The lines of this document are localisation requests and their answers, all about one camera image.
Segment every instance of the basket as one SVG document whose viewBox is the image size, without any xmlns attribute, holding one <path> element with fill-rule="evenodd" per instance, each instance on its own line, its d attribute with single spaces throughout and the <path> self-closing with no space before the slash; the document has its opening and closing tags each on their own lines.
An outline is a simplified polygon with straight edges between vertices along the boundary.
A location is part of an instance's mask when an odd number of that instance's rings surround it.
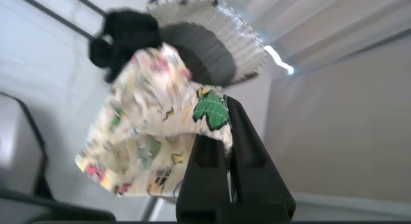
<svg viewBox="0 0 411 224">
<path fill-rule="evenodd" d="M 267 54 L 258 34 L 220 0 L 160 0 L 147 6 L 193 81 L 229 86 L 256 76 Z"/>
</svg>

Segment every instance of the patterned cloth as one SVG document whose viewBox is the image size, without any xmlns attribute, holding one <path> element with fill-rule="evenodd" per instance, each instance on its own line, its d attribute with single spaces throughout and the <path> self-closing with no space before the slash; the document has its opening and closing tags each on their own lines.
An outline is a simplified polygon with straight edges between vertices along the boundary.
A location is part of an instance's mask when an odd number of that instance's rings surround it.
<svg viewBox="0 0 411 224">
<path fill-rule="evenodd" d="M 225 100 L 189 81 L 170 46 L 135 53 L 89 130 L 77 166 L 118 196 L 178 196 L 196 134 L 232 146 Z"/>
</svg>

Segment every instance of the cloth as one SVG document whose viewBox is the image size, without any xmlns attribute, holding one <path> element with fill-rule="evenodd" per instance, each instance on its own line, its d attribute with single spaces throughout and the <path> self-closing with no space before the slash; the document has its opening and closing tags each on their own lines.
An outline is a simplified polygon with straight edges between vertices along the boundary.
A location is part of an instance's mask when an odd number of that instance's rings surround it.
<svg viewBox="0 0 411 224">
<path fill-rule="evenodd" d="M 175 49 L 140 50 L 114 82 L 75 161 L 118 196 L 178 196 L 196 134 L 232 146 L 225 100 L 189 81 Z"/>
<path fill-rule="evenodd" d="M 129 9 L 111 11 L 105 16 L 101 33 L 89 42 L 89 59 L 97 67 L 109 68 L 105 81 L 112 83 L 137 50 L 161 45 L 154 17 Z"/>
</svg>

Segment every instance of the gray wall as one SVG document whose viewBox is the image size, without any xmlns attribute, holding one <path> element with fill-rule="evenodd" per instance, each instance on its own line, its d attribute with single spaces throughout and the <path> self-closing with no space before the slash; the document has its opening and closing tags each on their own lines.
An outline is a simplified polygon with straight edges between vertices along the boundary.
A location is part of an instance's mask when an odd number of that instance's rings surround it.
<svg viewBox="0 0 411 224">
<path fill-rule="evenodd" d="M 290 190 L 411 202 L 411 37 L 274 80 L 265 146 Z"/>
</svg>

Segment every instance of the floor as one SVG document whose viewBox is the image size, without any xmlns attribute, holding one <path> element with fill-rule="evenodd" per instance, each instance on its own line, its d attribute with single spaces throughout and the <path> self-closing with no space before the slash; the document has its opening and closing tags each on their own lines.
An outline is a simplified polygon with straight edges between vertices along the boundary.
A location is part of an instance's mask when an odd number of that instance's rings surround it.
<svg viewBox="0 0 411 224">
<path fill-rule="evenodd" d="M 37 1 L 89 33 L 100 27 L 101 17 L 75 0 Z M 147 2 L 91 1 L 104 10 L 119 6 L 144 10 Z M 0 0 L 0 22 L 0 91 L 28 105 L 46 141 L 46 177 L 55 198 L 108 210 L 118 220 L 140 220 L 148 196 L 116 198 L 74 164 L 73 157 L 83 148 L 87 129 L 109 91 L 104 72 L 87 58 L 86 39 L 21 0 Z M 261 136 L 270 82 L 264 76 L 227 91 L 243 103 Z"/>
</svg>

